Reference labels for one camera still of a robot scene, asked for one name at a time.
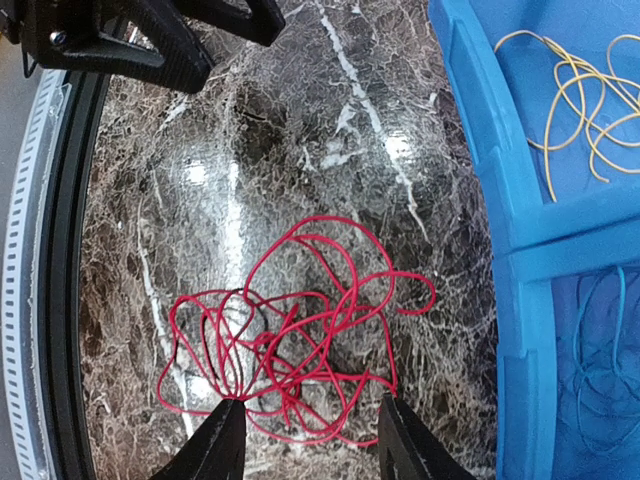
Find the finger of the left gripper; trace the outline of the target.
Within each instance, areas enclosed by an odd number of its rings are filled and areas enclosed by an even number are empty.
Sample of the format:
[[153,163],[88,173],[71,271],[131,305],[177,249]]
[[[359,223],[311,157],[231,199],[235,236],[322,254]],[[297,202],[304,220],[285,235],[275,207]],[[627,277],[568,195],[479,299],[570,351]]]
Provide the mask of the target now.
[[[122,75],[185,93],[211,72],[208,54],[170,1],[21,1],[19,40],[49,69]],[[151,49],[104,30],[110,19],[133,23]]]
[[245,40],[268,47],[274,43],[286,26],[285,18],[276,1],[246,1],[248,11],[226,1],[183,0],[174,5],[181,14]]

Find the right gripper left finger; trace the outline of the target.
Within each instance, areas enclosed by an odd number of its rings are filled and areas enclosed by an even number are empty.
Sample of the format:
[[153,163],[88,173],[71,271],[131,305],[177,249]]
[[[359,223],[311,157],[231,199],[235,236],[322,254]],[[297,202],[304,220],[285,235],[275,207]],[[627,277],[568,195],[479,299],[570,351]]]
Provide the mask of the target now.
[[151,479],[242,479],[245,453],[245,405],[239,400],[222,400],[179,452]]

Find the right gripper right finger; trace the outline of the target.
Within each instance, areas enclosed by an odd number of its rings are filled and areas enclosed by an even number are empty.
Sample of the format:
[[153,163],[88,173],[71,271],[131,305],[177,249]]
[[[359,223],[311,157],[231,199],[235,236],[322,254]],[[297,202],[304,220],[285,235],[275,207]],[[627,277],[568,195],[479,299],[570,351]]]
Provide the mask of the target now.
[[410,406],[390,393],[382,397],[378,437],[382,479],[475,479]]

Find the blue three-compartment plastic bin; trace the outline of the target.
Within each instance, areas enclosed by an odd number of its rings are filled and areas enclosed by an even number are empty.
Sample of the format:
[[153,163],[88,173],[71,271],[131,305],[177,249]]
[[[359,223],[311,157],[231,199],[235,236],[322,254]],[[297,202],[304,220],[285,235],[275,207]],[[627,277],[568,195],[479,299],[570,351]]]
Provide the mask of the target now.
[[488,210],[501,479],[639,475],[639,5],[433,1]]

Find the black front rail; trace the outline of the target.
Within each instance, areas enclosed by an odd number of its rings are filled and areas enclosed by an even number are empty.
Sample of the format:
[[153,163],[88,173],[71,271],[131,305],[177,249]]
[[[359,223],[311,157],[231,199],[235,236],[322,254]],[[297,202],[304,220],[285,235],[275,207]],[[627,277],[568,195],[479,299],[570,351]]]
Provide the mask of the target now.
[[108,84],[102,74],[63,74],[64,104],[45,176],[36,311],[47,451],[55,479],[96,476],[81,373],[80,260],[89,173]]

